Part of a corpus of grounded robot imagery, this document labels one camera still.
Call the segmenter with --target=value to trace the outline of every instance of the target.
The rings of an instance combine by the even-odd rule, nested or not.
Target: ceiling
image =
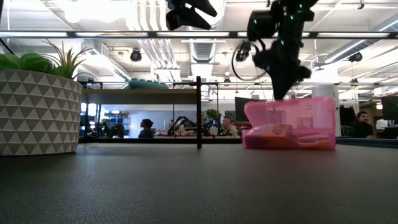
[[[61,7],[58,0],[8,0],[3,8],[2,18],[0,21],[1,30],[79,30],[79,31],[111,31],[129,30],[126,25],[126,18],[134,15],[129,7],[128,0],[85,0],[90,6],[81,13],[82,18],[76,23],[70,21],[76,19],[71,18],[65,13],[65,8]],[[153,1],[158,4],[159,12],[160,1]],[[259,0],[226,0],[225,14],[221,30],[237,30],[245,31],[249,16],[253,10],[266,9],[266,1]],[[139,9],[146,6],[146,23],[150,24],[150,1],[138,0]],[[315,12],[313,22],[305,24],[305,31],[374,31],[375,27],[384,21],[397,16],[398,20],[398,1],[397,0],[372,0],[365,1],[365,7],[358,10],[359,0],[319,0],[312,8]],[[104,18],[112,17],[112,22],[104,22]],[[156,20],[160,27],[163,18],[157,13]],[[54,40],[56,44],[60,44],[60,40]],[[68,45],[79,45],[83,40],[63,40]],[[174,52],[177,65],[181,68],[180,78],[188,80],[192,73],[189,44],[183,44],[181,39],[171,39],[171,46]],[[233,49],[241,42],[241,39],[228,39],[225,43],[216,45],[215,64],[211,66],[212,80],[222,82],[226,77],[225,72],[231,71],[231,57]],[[324,56],[337,51],[342,46],[352,42],[353,40],[303,40],[304,48],[300,51],[300,60],[307,62],[310,66],[312,62],[321,62]],[[39,52],[46,52],[49,48],[41,39],[9,39],[7,40],[10,47],[15,52],[23,52],[28,49],[35,49]],[[133,48],[139,48],[140,44],[137,39],[100,39],[95,41],[96,44],[104,44],[109,49],[109,58],[121,70],[124,70],[129,77],[145,78],[149,74],[152,62],[142,50],[142,60],[140,62],[132,62],[130,54]],[[271,40],[264,40],[267,46],[270,46]],[[326,70],[322,71],[325,82],[328,82],[330,76],[338,74],[339,81],[347,82],[353,77],[360,78],[361,82],[378,82],[383,80],[391,80],[391,77],[398,77],[398,66],[391,65],[389,69],[378,72],[379,68],[397,62],[398,51],[397,40],[382,40],[360,52],[363,55],[361,62],[350,63],[344,60],[324,66]],[[98,57],[87,56],[87,61],[82,66],[87,72],[92,73],[97,80],[104,82],[122,81],[115,78],[112,69],[109,68]],[[256,70],[250,59],[238,66],[237,72],[244,77],[256,77],[260,70]]]

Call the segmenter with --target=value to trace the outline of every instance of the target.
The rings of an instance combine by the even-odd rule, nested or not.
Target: white geometric planter
[[[76,151],[82,88],[56,75],[0,70],[0,156]]]

